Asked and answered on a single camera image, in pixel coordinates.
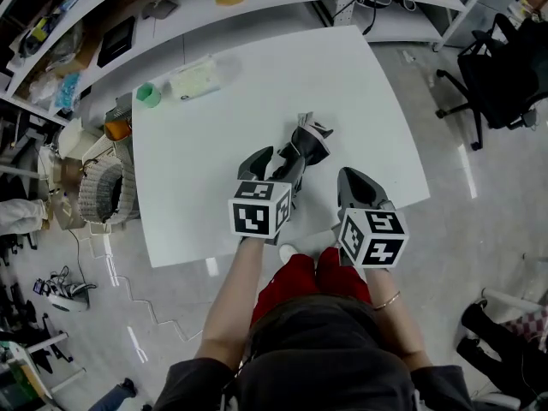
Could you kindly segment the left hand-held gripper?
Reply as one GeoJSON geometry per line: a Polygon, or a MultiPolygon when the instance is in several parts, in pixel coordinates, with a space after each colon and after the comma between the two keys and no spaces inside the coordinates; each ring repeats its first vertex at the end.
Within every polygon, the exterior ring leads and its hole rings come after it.
{"type": "Polygon", "coordinates": [[[229,219],[234,235],[276,245],[294,208],[293,186],[301,179],[306,164],[302,156],[286,159],[277,169],[278,182],[266,182],[265,172],[272,155],[273,147],[267,146],[241,163],[238,188],[229,200],[229,219]]]}

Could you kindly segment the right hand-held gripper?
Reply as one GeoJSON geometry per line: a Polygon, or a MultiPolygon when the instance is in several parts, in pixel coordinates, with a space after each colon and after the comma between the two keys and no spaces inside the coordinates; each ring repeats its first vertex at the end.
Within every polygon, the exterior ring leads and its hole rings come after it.
{"type": "Polygon", "coordinates": [[[333,230],[340,266],[396,267],[409,240],[408,226],[384,189],[361,171],[344,167],[337,177],[337,203],[340,223],[333,230]]]}

